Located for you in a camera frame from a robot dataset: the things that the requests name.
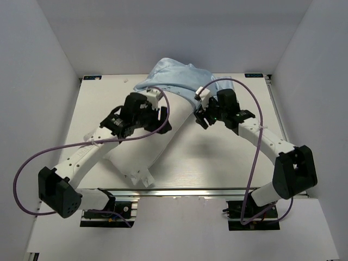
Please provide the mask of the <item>white pillow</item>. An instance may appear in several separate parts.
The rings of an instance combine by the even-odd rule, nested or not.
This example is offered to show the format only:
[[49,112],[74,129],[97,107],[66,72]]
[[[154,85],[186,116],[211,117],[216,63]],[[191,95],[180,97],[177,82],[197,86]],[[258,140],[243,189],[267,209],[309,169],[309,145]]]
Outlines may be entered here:
[[134,185],[141,183],[149,187],[154,183],[149,168],[194,111],[195,106],[186,98],[171,92],[165,94],[169,100],[169,124],[172,129],[165,134],[156,133],[140,140],[123,142],[104,156],[118,172],[130,178]]

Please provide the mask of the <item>light blue pillowcase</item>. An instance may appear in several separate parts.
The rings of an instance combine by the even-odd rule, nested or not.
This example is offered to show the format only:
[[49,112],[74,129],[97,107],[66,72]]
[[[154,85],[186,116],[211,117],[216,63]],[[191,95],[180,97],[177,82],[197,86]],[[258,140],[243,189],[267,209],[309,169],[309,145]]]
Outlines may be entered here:
[[194,99],[195,92],[213,80],[216,80],[216,77],[205,69],[196,68],[193,64],[185,65],[171,58],[162,58],[147,78],[135,85],[134,91],[141,92],[148,86],[157,86],[185,98],[198,107],[199,103]]

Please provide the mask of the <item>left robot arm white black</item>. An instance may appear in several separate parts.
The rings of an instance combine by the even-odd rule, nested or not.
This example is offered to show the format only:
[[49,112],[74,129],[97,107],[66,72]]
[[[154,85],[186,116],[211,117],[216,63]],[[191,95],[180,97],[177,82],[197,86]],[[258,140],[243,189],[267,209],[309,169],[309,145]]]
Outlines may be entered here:
[[120,143],[133,141],[136,129],[147,131],[145,137],[165,134],[169,123],[170,106],[159,107],[167,99],[158,88],[144,93],[130,93],[123,105],[114,108],[86,142],[64,161],[38,173],[39,198],[62,218],[69,218],[78,210],[96,211],[109,217],[115,210],[115,199],[104,189],[78,189],[85,175]]

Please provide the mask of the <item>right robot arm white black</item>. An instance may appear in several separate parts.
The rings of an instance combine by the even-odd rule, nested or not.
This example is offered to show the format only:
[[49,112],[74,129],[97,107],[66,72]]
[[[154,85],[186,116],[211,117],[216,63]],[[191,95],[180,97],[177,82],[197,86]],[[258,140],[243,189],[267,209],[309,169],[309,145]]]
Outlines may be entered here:
[[250,216],[257,217],[265,205],[287,200],[317,185],[311,149],[295,146],[263,127],[253,113],[240,109],[232,89],[220,90],[213,97],[208,89],[199,88],[195,100],[199,102],[194,112],[199,125],[207,129],[217,121],[223,122],[226,128],[258,147],[274,165],[272,181],[251,192],[252,199],[245,203]]

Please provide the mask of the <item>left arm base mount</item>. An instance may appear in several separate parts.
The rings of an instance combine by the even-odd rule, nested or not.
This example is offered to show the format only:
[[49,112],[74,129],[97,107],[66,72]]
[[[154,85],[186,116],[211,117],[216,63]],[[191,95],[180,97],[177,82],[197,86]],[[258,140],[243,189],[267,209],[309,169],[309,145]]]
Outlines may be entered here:
[[84,210],[80,227],[90,228],[132,228],[135,223],[138,201],[117,199],[112,193],[102,190],[108,196],[108,203],[102,210]]

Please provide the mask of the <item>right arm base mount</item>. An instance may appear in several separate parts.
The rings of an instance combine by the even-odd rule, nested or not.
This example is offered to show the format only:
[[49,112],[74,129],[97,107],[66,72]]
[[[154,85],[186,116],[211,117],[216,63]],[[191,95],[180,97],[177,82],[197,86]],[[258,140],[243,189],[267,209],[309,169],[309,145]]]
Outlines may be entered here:
[[[279,231],[278,212],[275,206],[269,209],[267,212],[258,216],[250,223],[242,225],[240,222],[241,210],[243,206],[243,200],[241,201],[227,201],[227,208],[222,210],[222,213],[227,216],[228,229],[230,231]],[[251,196],[248,197],[243,221],[246,222],[248,219],[254,217],[259,212],[266,209],[268,205],[258,207]]]

